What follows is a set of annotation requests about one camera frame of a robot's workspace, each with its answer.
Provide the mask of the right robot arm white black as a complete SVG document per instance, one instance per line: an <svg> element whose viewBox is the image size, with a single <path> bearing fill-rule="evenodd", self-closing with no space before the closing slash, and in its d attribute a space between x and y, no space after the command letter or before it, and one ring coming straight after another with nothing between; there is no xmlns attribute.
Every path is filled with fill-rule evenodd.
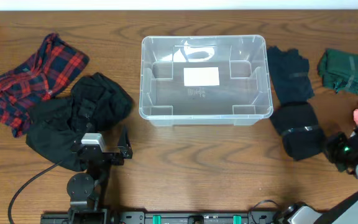
<svg viewBox="0 0 358 224"><path fill-rule="evenodd" d="M339 172L346 172L358 180L358 127L349 138L342 132L331 136L324 146L324 154ZM318 212L305 203L296 203L283 211L275 223L356 224L358 191L326 212Z"/></svg>

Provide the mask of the dark green cloth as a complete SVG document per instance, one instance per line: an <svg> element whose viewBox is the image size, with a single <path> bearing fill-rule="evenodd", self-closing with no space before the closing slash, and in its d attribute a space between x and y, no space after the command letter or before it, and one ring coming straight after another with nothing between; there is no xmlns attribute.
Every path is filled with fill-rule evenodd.
<svg viewBox="0 0 358 224"><path fill-rule="evenodd" d="M323 86L358 95L358 54L326 49L318 64Z"/></svg>

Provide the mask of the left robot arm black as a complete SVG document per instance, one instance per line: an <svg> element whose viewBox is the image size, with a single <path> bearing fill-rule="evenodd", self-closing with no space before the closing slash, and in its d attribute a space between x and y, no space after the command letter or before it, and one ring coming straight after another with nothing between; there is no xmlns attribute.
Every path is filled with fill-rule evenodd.
<svg viewBox="0 0 358 224"><path fill-rule="evenodd" d="M112 166L122 166L126 159L131 159L133 152L127 128L123 127L117 143L117 152L109 152L101 133L86 133L74 146L77 158L88 168L85 172L75 174L67 183L70 196L70 208L76 212L97 210L101 190L107 185Z"/></svg>

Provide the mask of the dark navy cloth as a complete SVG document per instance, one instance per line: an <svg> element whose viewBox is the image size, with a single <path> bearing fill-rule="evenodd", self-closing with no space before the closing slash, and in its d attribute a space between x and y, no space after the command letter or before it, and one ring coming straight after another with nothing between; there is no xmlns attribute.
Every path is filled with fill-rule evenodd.
<svg viewBox="0 0 358 224"><path fill-rule="evenodd" d="M277 46L267 49L268 69L281 105L304 102L314 97L308 77L310 63L298 49L281 51Z"/></svg>

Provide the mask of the black cloth bundle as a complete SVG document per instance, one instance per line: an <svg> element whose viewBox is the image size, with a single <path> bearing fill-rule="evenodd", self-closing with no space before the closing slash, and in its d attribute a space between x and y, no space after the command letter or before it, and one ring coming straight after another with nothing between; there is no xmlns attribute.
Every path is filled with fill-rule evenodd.
<svg viewBox="0 0 358 224"><path fill-rule="evenodd" d="M326 136L309 103L284 104L273 112L270 120L292 159L300 161L322 152Z"/></svg>

